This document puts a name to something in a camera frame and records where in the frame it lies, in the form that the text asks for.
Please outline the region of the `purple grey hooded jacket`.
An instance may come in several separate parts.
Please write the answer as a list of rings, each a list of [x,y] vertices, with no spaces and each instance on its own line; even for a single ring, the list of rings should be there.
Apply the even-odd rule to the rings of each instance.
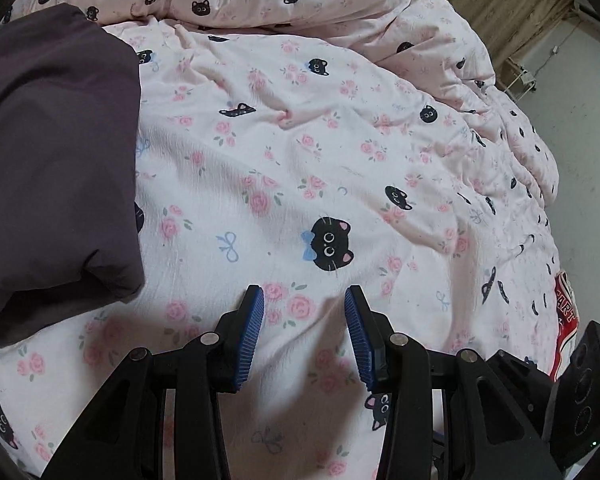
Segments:
[[[0,348],[134,297],[140,63],[60,4],[0,29]]]

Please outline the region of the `red white printed garment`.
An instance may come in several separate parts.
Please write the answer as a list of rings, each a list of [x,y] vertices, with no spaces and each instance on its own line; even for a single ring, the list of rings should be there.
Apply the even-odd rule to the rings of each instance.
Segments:
[[[568,275],[564,270],[561,270],[556,276],[555,296],[558,332],[554,363],[550,371],[550,378],[554,382],[569,365],[571,353],[576,348],[580,324],[576,296],[574,296]]]

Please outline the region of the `pink cat print duvet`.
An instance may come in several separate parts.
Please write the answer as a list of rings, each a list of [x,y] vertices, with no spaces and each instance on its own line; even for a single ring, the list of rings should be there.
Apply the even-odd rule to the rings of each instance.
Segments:
[[[211,330],[265,296],[248,382],[222,416],[236,479],[371,479],[382,428],[343,315],[370,305],[423,346],[554,364],[559,174],[446,0],[59,3],[140,66],[140,296],[0,349],[18,470],[42,474],[132,348]]]

